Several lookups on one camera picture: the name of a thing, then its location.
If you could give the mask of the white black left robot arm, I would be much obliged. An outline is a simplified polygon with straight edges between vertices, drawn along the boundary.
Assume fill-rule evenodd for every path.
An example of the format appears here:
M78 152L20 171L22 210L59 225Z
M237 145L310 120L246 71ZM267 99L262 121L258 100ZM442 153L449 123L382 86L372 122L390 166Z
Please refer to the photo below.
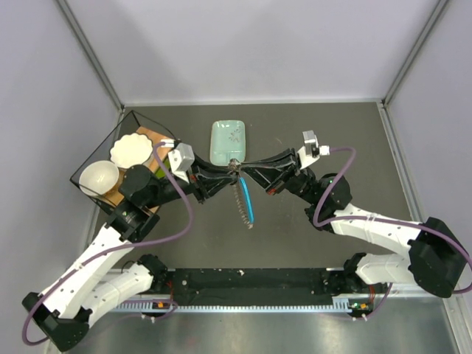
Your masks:
M139 205L130 199L124 200L114 209L94 242L58 280L39 294L30 293L24 298L22 305L28 314L21 337L27 346L35 346L35 342L27 337L30 322L36 323L46 341L52 342L60 351L68 351L84 338L98 319L119 304L146 290L162 291L167 284L166 273L143 261L135 263L129 272L116 277L109 285L98 283L132 249L172 242L188 233L194 215L184 188L197 189L193 181L221 180L225 184L237 181L237 173L231 168L198 162L192 152L171 150L169 167L159 156L154 159L165 174L157 183L170 183L172 191L187 208L188 224L177 234L146 241L158 215L146 215L144 221L138 223Z

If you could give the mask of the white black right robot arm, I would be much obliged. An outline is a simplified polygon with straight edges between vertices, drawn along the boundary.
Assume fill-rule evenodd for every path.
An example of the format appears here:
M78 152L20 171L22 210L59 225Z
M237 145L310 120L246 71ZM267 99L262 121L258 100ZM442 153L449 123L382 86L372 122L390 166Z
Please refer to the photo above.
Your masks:
M469 292L470 286L457 285L471 265L471 256L443 221L402 221L353 205L344 174L355 159L354 148L341 148L350 152L350 157L338 173L315 177L310 166L338 151L327 145L320 147L316 156L307 155L304 148L287 150L272 159L243 163L240 171L269 195L287 190L309 203L305 213L316 229L389 250L387 255L357 253L344 264L344 283L351 291L376 283L398 283L416 284L441 298Z

